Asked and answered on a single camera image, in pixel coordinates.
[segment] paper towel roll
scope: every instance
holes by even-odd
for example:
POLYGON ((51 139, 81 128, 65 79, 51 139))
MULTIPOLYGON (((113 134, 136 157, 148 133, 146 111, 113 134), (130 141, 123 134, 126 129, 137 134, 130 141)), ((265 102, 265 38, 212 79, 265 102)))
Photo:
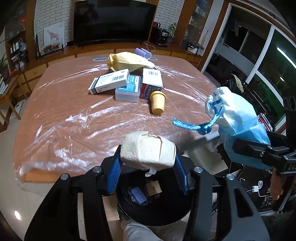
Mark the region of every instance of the paper towel roll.
POLYGON ((131 167, 146 170, 146 176, 175 163, 176 146, 169 140, 149 134, 148 131, 135 131, 122 140, 120 159, 131 167))

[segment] cardboard box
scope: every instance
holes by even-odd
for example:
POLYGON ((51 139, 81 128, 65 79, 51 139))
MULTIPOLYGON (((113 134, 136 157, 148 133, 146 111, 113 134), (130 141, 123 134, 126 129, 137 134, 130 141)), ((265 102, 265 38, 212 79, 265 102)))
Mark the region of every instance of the cardboard box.
POLYGON ((115 89, 115 99, 122 101, 137 102, 140 96, 141 77, 130 74, 128 85, 115 89))
POLYGON ((113 73, 105 74, 94 78, 89 92, 97 94, 103 91, 116 89, 117 87, 124 87, 128 84, 129 71, 128 69, 119 70, 113 73))
POLYGON ((140 98, 149 99, 153 91, 161 91, 162 88, 163 80, 160 71, 157 69, 143 68, 140 98))
POLYGON ((147 183, 146 184, 146 189, 147 189, 147 192, 148 192, 149 196, 152 196, 152 195, 155 195, 155 194, 158 194, 158 193, 162 192, 158 181, 147 183))

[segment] window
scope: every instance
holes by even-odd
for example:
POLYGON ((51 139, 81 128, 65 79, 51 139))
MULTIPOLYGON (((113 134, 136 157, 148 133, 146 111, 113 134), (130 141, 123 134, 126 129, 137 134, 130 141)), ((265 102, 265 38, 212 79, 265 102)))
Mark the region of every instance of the window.
POLYGON ((258 71, 281 95, 282 90, 296 90, 296 48, 276 29, 258 71))
POLYGON ((242 47, 241 54, 255 64, 263 50, 266 39, 249 31, 246 42, 242 47))
POLYGON ((254 75, 248 86, 258 95, 264 109, 272 116, 276 126, 283 119, 285 114, 279 99, 257 74, 254 75))
POLYGON ((242 26, 239 26, 238 33, 234 30, 228 30, 224 43, 238 52, 247 32, 248 30, 242 26))

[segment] table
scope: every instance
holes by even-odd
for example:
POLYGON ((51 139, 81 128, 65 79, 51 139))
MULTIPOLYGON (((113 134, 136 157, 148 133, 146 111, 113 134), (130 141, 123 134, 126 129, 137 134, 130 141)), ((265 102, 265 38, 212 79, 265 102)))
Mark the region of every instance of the table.
POLYGON ((25 182, 55 182, 62 173, 84 174, 114 154, 127 133, 146 130, 178 147, 197 140, 195 131, 177 128, 173 118, 194 124, 208 122, 204 102, 216 88, 184 59, 153 56, 162 73, 165 111, 154 115, 149 102, 116 101, 114 90, 88 93, 95 77, 109 72, 106 61, 87 56, 48 67, 24 111, 13 152, 17 178, 25 182))
MULTIPOLYGON (((25 99, 27 100, 27 95, 24 92, 23 88, 22 88, 22 84, 20 82, 20 80, 18 79, 18 75, 14 76, 13 78, 11 78, 11 80, 8 83, 8 88, 5 90, 5 92, 0 96, 0 104, 2 103, 6 103, 10 106, 10 108, 12 109, 12 111, 14 112, 14 114, 16 115, 16 117, 20 120, 20 116, 17 113, 17 111, 15 110, 14 105, 16 105, 16 101, 11 97, 11 93, 13 92, 13 90, 15 89, 15 87, 19 85, 22 94, 25 96, 25 99)), ((9 120, 6 119, 6 117, 3 115, 3 113, 0 111, 0 116, 4 119, 5 123, 9 125, 9 120)))

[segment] gray pants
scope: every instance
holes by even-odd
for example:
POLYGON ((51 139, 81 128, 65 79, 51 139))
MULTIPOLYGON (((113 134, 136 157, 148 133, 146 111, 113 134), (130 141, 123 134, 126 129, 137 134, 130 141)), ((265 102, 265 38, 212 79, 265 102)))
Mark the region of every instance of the gray pants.
POLYGON ((122 221, 123 241, 182 241, 187 223, 178 221, 164 227, 146 227, 133 220, 122 221))

